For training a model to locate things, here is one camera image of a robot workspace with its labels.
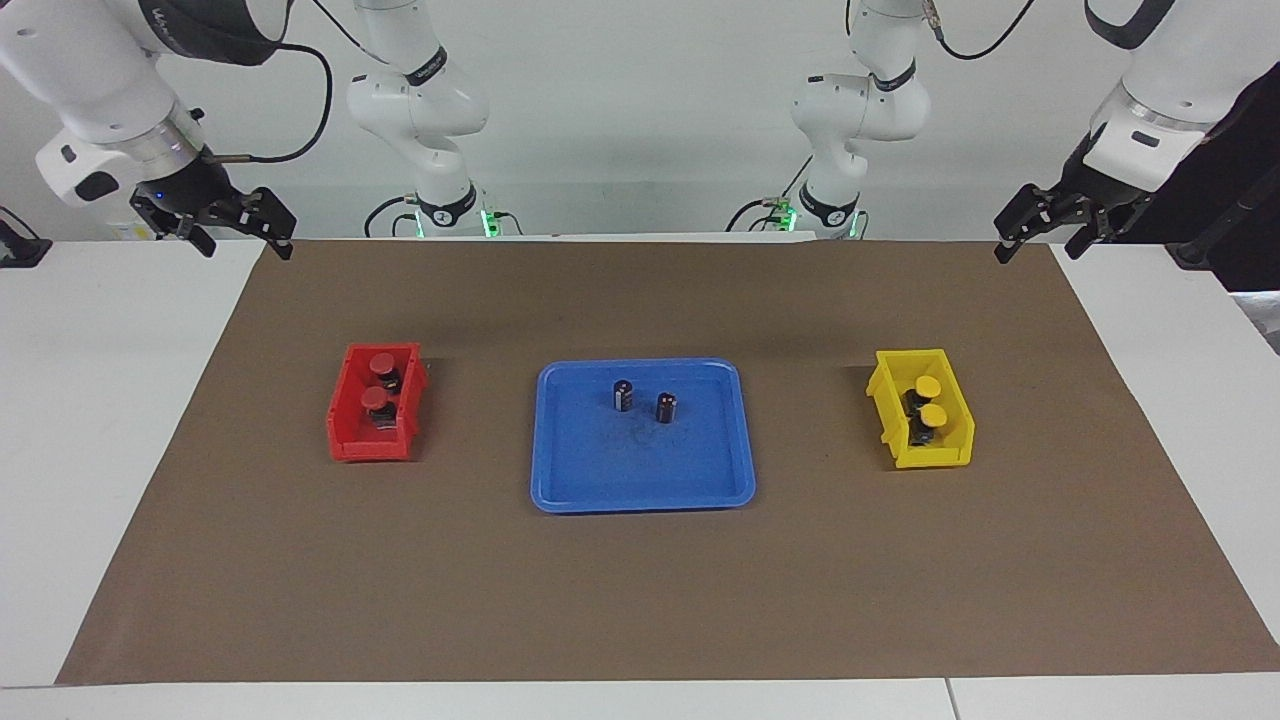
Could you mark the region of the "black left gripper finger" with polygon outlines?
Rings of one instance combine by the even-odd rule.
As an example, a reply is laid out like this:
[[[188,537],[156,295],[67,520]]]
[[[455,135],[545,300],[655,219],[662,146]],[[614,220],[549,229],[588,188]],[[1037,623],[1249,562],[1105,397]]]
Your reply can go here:
[[[1024,184],[996,215],[993,224],[998,233],[995,258],[1009,264],[1021,246],[1050,232],[1052,227],[1053,195],[1037,184]]]
[[[1080,259],[1096,243],[1111,240],[1110,213],[1105,206],[1080,204],[1071,218],[1082,225],[1065,243],[1065,252],[1071,260]]]

